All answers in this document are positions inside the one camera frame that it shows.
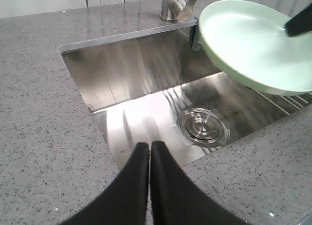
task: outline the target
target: sink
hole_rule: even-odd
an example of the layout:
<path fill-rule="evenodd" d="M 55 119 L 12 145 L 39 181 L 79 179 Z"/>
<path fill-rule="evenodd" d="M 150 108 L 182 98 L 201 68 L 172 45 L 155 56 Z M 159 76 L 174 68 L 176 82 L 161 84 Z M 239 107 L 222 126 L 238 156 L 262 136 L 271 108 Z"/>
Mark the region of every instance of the sink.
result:
<path fill-rule="evenodd" d="M 312 103 L 237 84 L 191 49 L 194 30 L 62 53 L 119 169 L 137 142 L 164 141 L 184 166 Z"/>

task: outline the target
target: faucet base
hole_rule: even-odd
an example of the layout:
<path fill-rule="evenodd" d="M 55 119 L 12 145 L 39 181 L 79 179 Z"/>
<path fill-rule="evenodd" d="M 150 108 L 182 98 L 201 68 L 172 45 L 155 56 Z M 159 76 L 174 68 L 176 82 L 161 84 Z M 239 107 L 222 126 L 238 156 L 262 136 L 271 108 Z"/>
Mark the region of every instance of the faucet base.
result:
<path fill-rule="evenodd" d="M 164 22 L 168 22 L 168 23 L 172 23 L 172 22 L 177 22 L 177 19 L 167 19 L 165 17 L 163 17 L 162 15 L 159 15 L 160 20 L 164 21 Z"/>

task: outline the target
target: black pan handle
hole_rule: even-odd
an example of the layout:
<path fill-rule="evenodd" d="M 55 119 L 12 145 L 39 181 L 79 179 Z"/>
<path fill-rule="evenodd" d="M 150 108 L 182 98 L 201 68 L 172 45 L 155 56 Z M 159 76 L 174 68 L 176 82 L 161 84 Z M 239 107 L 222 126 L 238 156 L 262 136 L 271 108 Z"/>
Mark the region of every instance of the black pan handle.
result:
<path fill-rule="evenodd" d="M 290 19 L 286 24 L 288 36 L 298 36 L 312 31 L 312 3 L 299 14 Z"/>
<path fill-rule="evenodd" d="M 164 142 L 152 143 L 150 186 L 154 225 L 246 225 L 184 174 Z"/>
<path fill-rule="evenodd" d="M 93 202 L 60 225 L 145 225 L 149 148 L 137 143 L 127 164 Z"/>

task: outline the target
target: granite countertop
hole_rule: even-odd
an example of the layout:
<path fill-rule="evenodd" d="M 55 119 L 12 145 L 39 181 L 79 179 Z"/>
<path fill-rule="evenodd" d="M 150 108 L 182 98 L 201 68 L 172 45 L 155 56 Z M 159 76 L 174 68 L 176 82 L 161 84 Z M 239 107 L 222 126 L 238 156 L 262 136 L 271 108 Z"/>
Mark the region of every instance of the granite countertop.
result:
<path fill-rule="evenodd" d="M 199 0 L 195 14 L 214 1 Z M 196 24 L 163 23 L 160 8 L 161 0 L 147 0 L 0 20 L 0 224 L 57 224 L 114 179 L 116 165 L 58 47 Z M 183 169 L 249 223 L 293 225 L 312 210 L 311 133 L 308 106 Z"/>

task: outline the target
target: faucet handle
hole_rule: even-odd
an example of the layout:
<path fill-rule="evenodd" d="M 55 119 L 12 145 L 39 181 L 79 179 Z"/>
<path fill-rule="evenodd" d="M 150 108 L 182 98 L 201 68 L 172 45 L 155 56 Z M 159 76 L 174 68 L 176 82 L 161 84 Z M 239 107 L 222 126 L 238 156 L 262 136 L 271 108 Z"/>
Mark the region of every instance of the faucet handle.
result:
<path fill-rule="evenodd" d="M 169 0 L 168 6 L 179 22 L 187 21 L 193 15 L 193 7 L 197 0 Z"/>

